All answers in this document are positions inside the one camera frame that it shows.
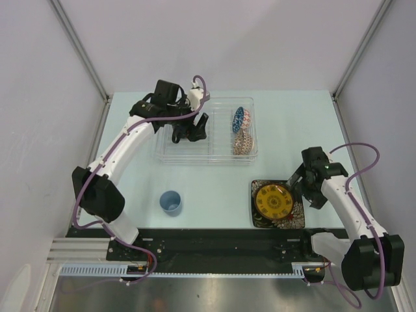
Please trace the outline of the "yellow round plate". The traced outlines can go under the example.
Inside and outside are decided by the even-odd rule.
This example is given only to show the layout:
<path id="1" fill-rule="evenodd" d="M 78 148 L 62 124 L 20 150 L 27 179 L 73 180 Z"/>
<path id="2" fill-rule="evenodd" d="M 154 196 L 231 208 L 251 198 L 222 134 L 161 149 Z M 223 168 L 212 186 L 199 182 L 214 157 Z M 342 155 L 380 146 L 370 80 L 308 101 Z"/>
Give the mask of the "yellow round plate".
<path id="1" fill-rule="evenodd" d="M 294 198 L 286 186 L 269 183 L 256 191 L 254 204 L 256 211 L 266 219 L 282 220 L 292 213 Z"/>

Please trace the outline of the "black yellow square plate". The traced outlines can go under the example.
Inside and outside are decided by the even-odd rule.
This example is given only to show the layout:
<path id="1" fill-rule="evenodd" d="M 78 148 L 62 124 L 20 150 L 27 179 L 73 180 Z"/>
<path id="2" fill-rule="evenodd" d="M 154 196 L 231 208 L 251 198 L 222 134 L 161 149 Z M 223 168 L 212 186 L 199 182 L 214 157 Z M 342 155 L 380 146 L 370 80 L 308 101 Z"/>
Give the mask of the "black yellow square plate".
<path id="1" fill-rule="evenodd" d="M 284 180 L 255 179 L 251 182 L 251 218 L 260 229 L 303 229 L 302 195 Z"/>

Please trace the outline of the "blue triangle pattern bowl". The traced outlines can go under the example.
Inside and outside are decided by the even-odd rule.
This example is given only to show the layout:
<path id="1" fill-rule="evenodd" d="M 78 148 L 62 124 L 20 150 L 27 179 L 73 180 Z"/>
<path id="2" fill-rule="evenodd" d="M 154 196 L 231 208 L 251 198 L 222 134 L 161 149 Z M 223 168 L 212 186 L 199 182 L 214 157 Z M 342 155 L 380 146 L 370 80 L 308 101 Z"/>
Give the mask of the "blue triangle pattern bowl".
<path id="1" fill-rule="evenodd" d="M 252 123 L 251 112 L 248 109 L 239 107 L 233 116 L 232 131 L 237 133 L 239 130 L 247 130 Z"/>

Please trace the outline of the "brown lattice pattern bowl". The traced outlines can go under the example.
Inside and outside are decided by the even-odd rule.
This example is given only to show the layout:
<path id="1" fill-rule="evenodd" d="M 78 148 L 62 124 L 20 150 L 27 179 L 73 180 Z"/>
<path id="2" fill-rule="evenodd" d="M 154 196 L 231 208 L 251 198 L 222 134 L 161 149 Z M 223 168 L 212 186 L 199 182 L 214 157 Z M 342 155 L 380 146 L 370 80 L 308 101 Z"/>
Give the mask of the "brown lattice pattern bowl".
<path id="1" fill-rule="evenodd" d="M 245 129 L 238 130 L 233 142 L 233 154 L 249 155 L 253 148 L 254 140 L 251 134 Z"/>

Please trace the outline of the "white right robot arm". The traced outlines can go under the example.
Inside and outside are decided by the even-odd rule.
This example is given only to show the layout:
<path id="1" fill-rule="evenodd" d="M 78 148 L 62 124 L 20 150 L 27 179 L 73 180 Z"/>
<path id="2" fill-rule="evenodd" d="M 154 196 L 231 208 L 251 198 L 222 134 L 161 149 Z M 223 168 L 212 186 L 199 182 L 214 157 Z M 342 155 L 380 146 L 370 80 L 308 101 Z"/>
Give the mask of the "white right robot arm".
<path id="1" fill-rule="evenodd" d="M 314 261 L 325 257 L 341 269 L 353 291 L 397 286 L 401 282 L 404 241 L 390 235 L 370 214 L 351 187 L 352 176 L 321 147 L 302 151 L 302 163 L 289 178 L 314 209 L 330 203 L 348 235 L 337 238 L 328 229 L 308 229 L 300 244 L 301 256 Z"/>

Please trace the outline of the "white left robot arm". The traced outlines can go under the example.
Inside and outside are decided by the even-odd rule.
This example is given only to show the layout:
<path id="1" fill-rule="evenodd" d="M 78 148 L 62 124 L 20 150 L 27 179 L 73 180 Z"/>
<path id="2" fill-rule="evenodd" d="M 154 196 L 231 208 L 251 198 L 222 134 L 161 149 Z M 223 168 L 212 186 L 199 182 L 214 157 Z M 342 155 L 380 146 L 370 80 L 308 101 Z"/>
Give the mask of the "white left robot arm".
<path id="1" fill-rule="evenodd" d="M 190 142 L 206 139 L 209 117 L 201 109 L 209 98 L 200 75 L 193 77 L 189 92 L 178 84 L 158 80 L 155 90 L 132 106 L 111 145 L 86 168 L 74 169 L 71 177 L 75 193 L 73 225 L 82 229 L 77 213 L 83 209 L 95 218 L 95 224 L 122 242 L 120 250 L 128 259 L 138 259 L 144 245 L 137 240 L 137 227 L 124 213 L 125 198 L 117 184 L 134 154 L 164 126 L 172 126 L 174 144 L 183 139 Z"/>

